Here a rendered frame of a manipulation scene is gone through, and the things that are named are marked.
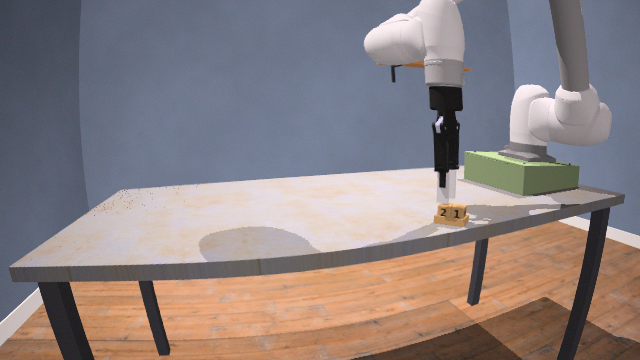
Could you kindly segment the orange rectangular tray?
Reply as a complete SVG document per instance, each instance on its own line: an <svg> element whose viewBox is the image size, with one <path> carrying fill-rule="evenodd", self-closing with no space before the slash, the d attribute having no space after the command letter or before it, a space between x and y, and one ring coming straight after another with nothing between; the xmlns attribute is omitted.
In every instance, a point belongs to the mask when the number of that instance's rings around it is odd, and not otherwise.
<svg viewBox="0 0 640 360"><path fill-rule="evenodd" d="M468 222L469 222L469 215L467 214L466 214L466 217L464 217L463 219L437 216L437 214L434 215L434 223L436 224L464 227Z"/></svg>

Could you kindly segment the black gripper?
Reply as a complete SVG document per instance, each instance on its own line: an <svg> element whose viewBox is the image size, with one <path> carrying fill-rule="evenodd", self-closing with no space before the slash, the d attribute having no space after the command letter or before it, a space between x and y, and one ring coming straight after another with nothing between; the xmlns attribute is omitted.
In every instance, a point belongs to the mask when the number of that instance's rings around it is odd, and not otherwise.
<svg viewBox="0 0 640 360"><path fill-rule="evenodd" d="M430 109L437 110L436 123L432 123L434 171L437 172L436 203L448 204L449 199L455 199L455 169L459 170L460 123L457 123L455 111L463 110L462 88L431 86L429 87L429 99Z"/></svg>

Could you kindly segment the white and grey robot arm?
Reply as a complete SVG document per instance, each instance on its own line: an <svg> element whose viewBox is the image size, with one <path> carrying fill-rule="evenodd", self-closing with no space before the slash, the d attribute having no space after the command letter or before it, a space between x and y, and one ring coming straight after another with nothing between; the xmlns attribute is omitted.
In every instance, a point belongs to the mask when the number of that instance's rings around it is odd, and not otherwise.
<svg viewBox="0 0 640 360"><path fill-rule="evenodd" d="M397 14L370 31L366 53L384 65L424 61L426 85L464 87L465 38L457 7L462 1L422 0L408 14ZM547 155L547 142L600 144L608 139L612 122L610 109L589 84L581 0L549 3L561 86L555 99L541 86L519 87L511 106L510 149L498 151L528 162L556 162Z"/></svg>

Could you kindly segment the tan wooden cube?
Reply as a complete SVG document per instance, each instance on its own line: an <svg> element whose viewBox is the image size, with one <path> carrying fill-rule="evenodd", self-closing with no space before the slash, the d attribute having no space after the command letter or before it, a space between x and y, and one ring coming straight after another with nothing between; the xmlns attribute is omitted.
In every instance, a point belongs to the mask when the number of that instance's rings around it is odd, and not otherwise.
<svg viewBox="0 0 640 360"><path fill-rule="evenodd" d="M452 203L448 203L448 204L444 204L441 203L438 205L438 212L437 212L437 216L445 216L445 217L451 217L451 207L454 204Z"/></svg>
<svg viewBox="0 0 640 360"><path fill-rule="evenodd" d="M466 205L455 204L451 207L451 217L463 219L466 217Z"/></svg>

